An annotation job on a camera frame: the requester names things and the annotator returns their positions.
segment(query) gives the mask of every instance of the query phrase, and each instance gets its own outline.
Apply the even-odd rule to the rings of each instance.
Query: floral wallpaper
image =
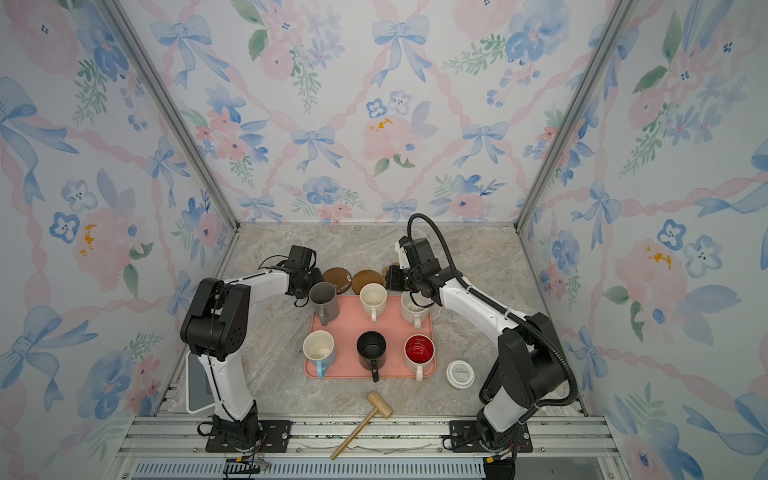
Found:
[[[507,223],[614,0],[123,6],[242,221]]]
[[[230,228],[92,3],[0,25],[0,478],[101,478]]]
[[[768,4],[633,15],[526,250],[633,479],[768,478]]]

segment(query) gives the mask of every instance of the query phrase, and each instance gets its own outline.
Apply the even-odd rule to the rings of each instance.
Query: round container with white lid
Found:
[[[464,360],[454,360],[445,371],[448,383],[455,389],[469,388],[475,381],[475,370]]]

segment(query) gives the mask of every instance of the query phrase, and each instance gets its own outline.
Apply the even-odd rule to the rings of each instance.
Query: mug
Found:
[[[371,321],[381,316],[386,309],[386,288],[378,283],[369,283],[360,290],[362,309],[371,316]]]
[[[325,330],[317,330],[306,336],[302,345],[304,356],[317,367],[317,378],[326,375],[328,367],[336,360],[336,342],[333,335]]]
[[[424,379],[424,370],[435,361],[435,344],[428,336],[416,334],[406,340],[403,362],[416,374],[416,382]]]
[[[338,317],[341,311],[336,287],[328,282],[315,283],[310,289],[310,305],[320,318],[320,323],[328,326],[328,322]]]
[[[411,295],[413,295],[413,300],[416,300],[415,303],[411,300]],[[421,293],[404,292],[400,297],[400,315],[406,322],[413,323],[413,328],[421,330],[422,322],[429,315],[429,308],[419,305],[429,305],[430,303],[432,301],[424,298]]]
[[[365,332],[357,339],[360,365],[371,371],[374,382],[379,381],[379,369],[386,362],[386,340],[379,332]]]

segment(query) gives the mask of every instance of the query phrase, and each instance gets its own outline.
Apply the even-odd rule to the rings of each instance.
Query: pink tray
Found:
[[[422,322],[422,329],[413,328],[400,315],[400,295],[387,297],[386,310],[376,323],[362,311],[360,297],[357,295],[340,295],[341,313],[328,326],[320,323],[317,315],[312,318],[312,331],[326,330],[333,335],[336,344],[336,361],[328,367],[325,378],[334,379],[363,379],[371,378],[371,372],[360,365],[357,355],[357,339],[364,332],[373,330],[384,335],[386,339],[386,363],[379,369],[380,377],[413,377],[414,372],[402,361],[403,346],[406,340],[417,333],[432,338],[432,315]],[[428,377],[436,370],[437,358],[424,372]],[[312,378],[317,378],[317,369],[309,360],[304,362],[304,372]]]

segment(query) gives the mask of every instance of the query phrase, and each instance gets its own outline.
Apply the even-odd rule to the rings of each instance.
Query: table surface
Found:
[[[435,255],[447,265],[436,236],[414,226],[414,237],[427,237]],[[546,307],[525,253],[512,227],[441,227],[456,266],[475,285],[507,306],[523,312]],[[256,271],[269,255],[288,253],[290,245],[317,251],[324,272],[341,266],[352,275],[381,271],[397,261],[395,242],[405,235],[400,225],[320,225],[317,223],[244,224],[240,241],[224,276]],[[346,294],[354,294],[350,289]],[[274,296],[250,307],[248,333],[241,347],[248,389],[260,413],[365,415],[366,397],[376,391],[397,415],[475,415],[483,406],[478,391],[498,354],[497,346],[469,321],[445,308],[432,308],[432,331],[439,352],[437,371],[423,382],[414,379],[314,379],[304,372],[302,342],[310,333],[312,310],[296,308],[293,297]],[[475,384],[465,390],[450,386],[445,376],[453,360],[475,370]],[[185,412],[184,376],[170,410]],[[564,396],[563,384],[553,396]],[[573,406],[545,407],[541,415],[581,415]]]

